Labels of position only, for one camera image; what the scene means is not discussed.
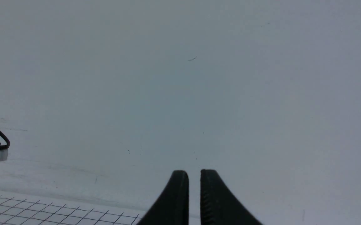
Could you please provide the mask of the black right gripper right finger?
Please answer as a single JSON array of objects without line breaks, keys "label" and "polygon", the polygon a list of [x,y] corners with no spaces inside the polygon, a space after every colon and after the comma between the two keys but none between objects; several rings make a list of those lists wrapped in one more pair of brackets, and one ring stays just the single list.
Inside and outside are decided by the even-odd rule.
[{"label": "black right gripper right finger", "polygon": [[202,225],[261,225],[229,188],[216,170],[202,169],[200,177]]}]

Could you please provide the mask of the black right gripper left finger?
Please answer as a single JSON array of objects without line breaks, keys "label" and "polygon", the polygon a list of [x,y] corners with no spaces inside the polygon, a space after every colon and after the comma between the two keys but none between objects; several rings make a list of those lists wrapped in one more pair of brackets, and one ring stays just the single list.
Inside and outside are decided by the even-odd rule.
[{"label": "black right gripper left finger", "polygon": [[137,224],[189,224],[189,178],[186,171],[174,170],[172,172],[159,197]]}]

